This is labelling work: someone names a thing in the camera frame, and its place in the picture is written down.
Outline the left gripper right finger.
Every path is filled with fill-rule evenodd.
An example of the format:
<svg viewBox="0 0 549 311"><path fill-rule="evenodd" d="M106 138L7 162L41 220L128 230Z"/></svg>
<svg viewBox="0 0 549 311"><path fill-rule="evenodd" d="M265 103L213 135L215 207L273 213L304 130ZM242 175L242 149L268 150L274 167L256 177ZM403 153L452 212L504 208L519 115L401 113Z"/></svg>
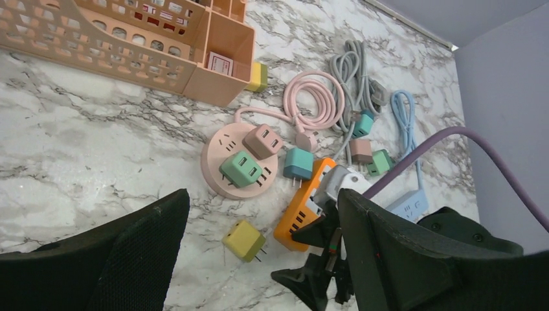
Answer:
<svg viewBox="0 0 549 311"><path fill-rule="evenodd" d="M480 248L341 190L337 207L359 310L547 310L548 253Z"/></svg>

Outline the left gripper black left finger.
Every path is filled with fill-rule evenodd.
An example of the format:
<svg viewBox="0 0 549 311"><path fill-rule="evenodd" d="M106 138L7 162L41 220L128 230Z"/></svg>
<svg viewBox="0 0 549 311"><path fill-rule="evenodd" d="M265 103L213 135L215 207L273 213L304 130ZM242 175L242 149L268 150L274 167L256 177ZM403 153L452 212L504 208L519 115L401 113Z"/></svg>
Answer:
<svg viewBox="0 0 549 311"><path fill-rule="evenodd" d="M179 189L133 213L1 255L2 310L162 310L190 210Z"/></svg>

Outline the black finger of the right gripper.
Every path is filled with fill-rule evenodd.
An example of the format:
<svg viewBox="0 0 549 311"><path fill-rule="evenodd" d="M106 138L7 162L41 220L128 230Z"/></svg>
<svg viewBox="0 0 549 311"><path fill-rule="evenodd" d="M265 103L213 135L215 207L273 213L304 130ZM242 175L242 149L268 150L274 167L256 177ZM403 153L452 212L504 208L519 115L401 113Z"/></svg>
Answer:
<svg viewBox="0 0 549 311"><path fill-rule="evenodd" d="M323 249L339 249L342 240L338 210L323 213L310 224L291 234L295 242Z"/></svg>

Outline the yellow cube plug adapter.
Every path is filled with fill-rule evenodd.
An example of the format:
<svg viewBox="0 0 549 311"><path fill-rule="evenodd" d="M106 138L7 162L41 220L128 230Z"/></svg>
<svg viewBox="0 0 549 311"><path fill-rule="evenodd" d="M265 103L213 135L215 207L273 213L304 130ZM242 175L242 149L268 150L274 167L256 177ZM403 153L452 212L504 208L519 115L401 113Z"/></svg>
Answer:
<svg viewBox="0 0 549 311"><path fill-rule="evenodd" d="M243 262L252 262L253 259L260 260L257 254L260 251L265 253L262 248L266 238L257 228L244 219L236 222L221 241Z"/></svg>

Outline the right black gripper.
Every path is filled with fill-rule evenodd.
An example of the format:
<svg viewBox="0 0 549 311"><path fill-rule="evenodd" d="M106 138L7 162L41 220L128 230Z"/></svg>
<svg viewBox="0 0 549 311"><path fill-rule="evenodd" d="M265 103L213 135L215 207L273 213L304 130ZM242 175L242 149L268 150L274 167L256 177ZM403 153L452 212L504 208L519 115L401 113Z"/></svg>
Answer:
<svg viewBox="0 0 549 311"><path fill-rule="evenodd" d="M439 235L476 247L523 255L524 249L519 244L493 236L478 222L462 216L450 207L442 207L417 222L418 225Z"/></svg>

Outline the pink plug adapter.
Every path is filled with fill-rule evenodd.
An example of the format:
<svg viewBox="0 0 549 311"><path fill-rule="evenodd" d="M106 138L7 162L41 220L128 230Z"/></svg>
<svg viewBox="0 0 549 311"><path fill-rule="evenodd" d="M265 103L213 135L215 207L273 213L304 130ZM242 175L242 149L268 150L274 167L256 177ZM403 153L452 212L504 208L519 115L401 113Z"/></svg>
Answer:
<svg viewBox="0 0 549 311"><path fill-rule="evenodd" d="M372 145L369 139L352 139L349 147L352 163L367 165L373 162Z"/></svg>
<svg viewBox="0 0 549 311"><path fill-rule="evenodd" d="M282 138L268 124L255 127L243 139L243 145L259 160L276 155L283 144Z"/></svg>

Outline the green plug adapter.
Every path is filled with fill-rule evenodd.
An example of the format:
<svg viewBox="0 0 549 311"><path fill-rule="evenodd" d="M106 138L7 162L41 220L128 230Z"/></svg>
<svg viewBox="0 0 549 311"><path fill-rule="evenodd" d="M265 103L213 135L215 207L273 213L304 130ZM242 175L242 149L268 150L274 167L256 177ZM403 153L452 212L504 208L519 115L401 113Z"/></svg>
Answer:
<svg viewBox="0 0 549 311"><path fill-rule="evenodd" d="M376 177L391 170L395 161L391 158L386 149L376 150L372 154L372 162L366 165L370 176Z"/></svg>
<svg viewBox="0 0 549 311"><path fill-rule="evenodd" d="M219 167L219 171L236 188L244 188L258 181L262 168L252 156L241 150L232 154Z"/></svg>

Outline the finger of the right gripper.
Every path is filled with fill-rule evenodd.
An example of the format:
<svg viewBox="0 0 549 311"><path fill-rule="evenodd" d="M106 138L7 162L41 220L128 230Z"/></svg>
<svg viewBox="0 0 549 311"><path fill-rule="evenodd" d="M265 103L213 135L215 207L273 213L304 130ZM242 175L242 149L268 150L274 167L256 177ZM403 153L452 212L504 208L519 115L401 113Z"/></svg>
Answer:
<svg viewBox="0 0 549 311"><path fill-rule="evenodd" d="M271 278L293 292L310 310L325 310L328 286L341 262L338 257L310 253L303 267L273 271Z"/></svg>

